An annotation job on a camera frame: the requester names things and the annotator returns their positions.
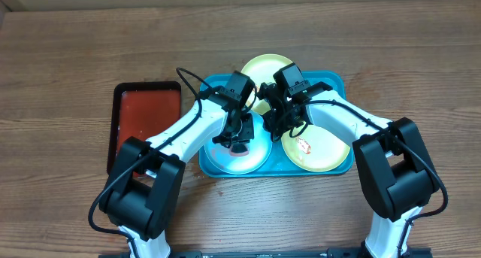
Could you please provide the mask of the light blue plate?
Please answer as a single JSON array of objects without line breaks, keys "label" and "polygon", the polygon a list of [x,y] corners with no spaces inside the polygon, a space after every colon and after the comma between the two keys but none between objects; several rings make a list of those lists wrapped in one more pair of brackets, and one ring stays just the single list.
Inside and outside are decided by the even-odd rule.
[{"label": "light blue plate", "polygon": [[254,139],[245,144],[249,154],[234,157],[229,154],[230,147],[208,141],[198,154],[200,169],[206,175],[214,178],[244,176],[261,168],[268,160],[273,147],[270,133],[264,130],[262,117],[255,112],[250,113],[253,116]]}]

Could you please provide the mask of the green plate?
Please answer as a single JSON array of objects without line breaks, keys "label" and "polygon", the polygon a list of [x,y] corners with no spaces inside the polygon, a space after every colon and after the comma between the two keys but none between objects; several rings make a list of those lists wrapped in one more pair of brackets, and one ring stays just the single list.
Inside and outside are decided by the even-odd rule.
[{"label": "green plate", "polygon": [[348,157],[350,146],[322,127],[295,128],[291,138],[283,134],[281,143],[288,158],[298,167],[313,172],[331,171]]},{"label": "green plate", "polygon": [[255,83],[256,88],[251,92],[247,99],[247,105],[250,106],[253,103],[252,111],[257,114],[264,114],[271,108],[269,104],[264,100],[255,99],[255,93],[260,92],[260,86],[263,83],[274,83],[273,75],[281,68],[292,64],[292,60],[278,55],[278,54],[263,54],[251,59],[240,71],[250,77]]}]

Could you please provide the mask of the green plate top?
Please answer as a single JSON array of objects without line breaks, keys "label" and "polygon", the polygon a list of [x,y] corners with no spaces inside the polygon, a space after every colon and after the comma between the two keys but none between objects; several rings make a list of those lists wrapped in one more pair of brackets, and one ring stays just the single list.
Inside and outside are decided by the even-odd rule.
[{"label": "green plate top", "polygon": [[250,106],[253,103],[252,111],[257,114],[264,114],[271,108],[269,104],[264,100],[255,99],[255,93],[260,92],[260,86],[263,83],[274,83],[273,75],[281,68],[292,64],[292,60],[278,55],[278,54],[263,54],[251,59],[240,71],[250,77],[255,83],[256,88],[251,92],[247,99],[247,105]]}]

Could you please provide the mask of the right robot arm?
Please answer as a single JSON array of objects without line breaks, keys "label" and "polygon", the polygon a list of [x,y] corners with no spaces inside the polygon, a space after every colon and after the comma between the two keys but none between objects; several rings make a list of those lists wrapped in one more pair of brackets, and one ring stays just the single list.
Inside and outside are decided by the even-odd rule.
[{"label": "right robot arm", "polygon": [[311,84],[294,63],[275,72],[274,82],[262,83],[256,95],[271,107],[265,125],[275,138],[313,125],[352,148],[363,195],[374,212],[360,254],[409,257],[414,221],[442,212],[444,205],[422,209],[433,193],[447,194],[417,125],[406,117],[391,121],[363,111],[328,84]]}]

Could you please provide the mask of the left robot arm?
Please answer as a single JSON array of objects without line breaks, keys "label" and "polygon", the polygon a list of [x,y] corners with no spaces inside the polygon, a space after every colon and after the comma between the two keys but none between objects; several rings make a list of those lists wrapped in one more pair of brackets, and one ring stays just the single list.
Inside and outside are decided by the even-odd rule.
[{"label": "left robot arm", "polygon": [[147,141],[128,138],[121,146],[104,189],[92,209],[106,213],[115,229],[89,225],[97,232],[126,238],[130,257],[167,257],[164,231],[176,208],[188,161],[209,141],[223,147],[254,138],[246,107],[256,88],[245,74],[234,72],[225,86],[194,94],[191,110],[164,132]]}]

